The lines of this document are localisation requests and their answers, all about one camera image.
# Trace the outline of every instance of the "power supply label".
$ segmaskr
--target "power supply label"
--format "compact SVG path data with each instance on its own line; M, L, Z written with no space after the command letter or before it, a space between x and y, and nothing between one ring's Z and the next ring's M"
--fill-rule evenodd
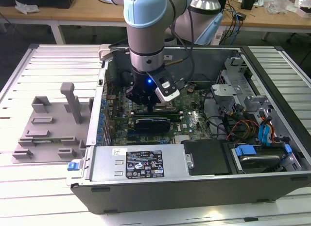
M162 151L126 153L128 179L164 177Z

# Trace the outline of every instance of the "white sticker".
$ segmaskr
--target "white sticker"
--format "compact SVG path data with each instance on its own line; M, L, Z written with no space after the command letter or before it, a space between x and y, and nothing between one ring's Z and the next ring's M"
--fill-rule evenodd
M127 152L127 148L114 148L112 149L113 156L125 156Z

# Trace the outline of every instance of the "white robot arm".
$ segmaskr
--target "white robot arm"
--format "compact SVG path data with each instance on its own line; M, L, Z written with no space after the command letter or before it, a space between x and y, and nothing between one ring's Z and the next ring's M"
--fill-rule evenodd
M128 98L151 105L177 97L179 90L164 66L164 40L176 33L195 44L209 44L223 17L218 0L107 1L124 6L134 76Z

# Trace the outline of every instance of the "white table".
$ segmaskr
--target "white table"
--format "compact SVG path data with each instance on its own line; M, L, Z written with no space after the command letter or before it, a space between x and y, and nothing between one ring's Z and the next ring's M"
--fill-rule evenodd
M97 45L41 45L29 49L0 93L0 225L304 225L311 222L311 188L274 203L239 204L94 215L66 186L66 163L12 164L11 153L32 112L35 95L65 102L63 81L80 102L93 97L101 67ZM244 218L259 221L245 222Z

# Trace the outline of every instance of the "wooden desk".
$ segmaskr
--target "wooden desk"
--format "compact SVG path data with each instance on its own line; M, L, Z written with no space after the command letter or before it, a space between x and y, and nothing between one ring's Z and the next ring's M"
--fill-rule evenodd
M241 30L262 32L311 33L311 19L301 18L293 12L269 15L263 7L251 11L240 9L240 4L230 0L238 12L246 14ZM74 0L69 9L40 7L40 12L24 15L14 7L0 7L0 12L11 23L50 25L57 44L65 44L60 25L117 26L124 27L123 7L102 3L98 0ZM6 23L0 17L0 23ZM219 28L222 33L231 24L231 15L224 12Z

